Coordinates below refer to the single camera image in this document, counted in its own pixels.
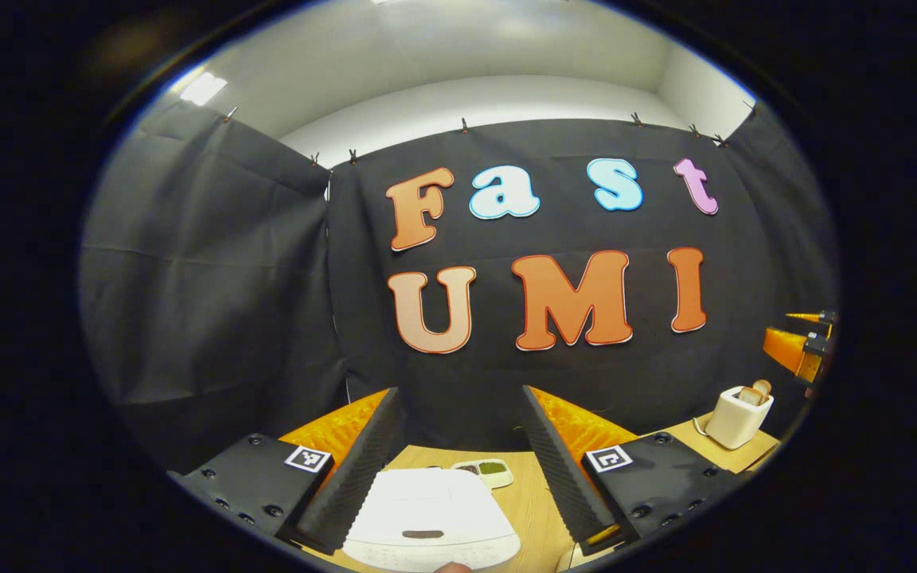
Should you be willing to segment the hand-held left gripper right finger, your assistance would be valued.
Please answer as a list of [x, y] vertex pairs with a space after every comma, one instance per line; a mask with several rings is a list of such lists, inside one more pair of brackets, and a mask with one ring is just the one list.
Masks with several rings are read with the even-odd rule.
[[734, 473], [667, 432], [634, 435], [525, 385], [521, 427], [584, 555], [685, 523], [734, 489]]

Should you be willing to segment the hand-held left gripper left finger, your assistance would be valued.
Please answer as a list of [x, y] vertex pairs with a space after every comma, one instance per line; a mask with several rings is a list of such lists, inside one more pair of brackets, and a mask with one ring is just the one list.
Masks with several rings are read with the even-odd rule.
[[386, 388], [280, 438], [251, 433], [188, 473], [170, 476], [198, 501], [285, 544], [341, 550], [403, 427]]

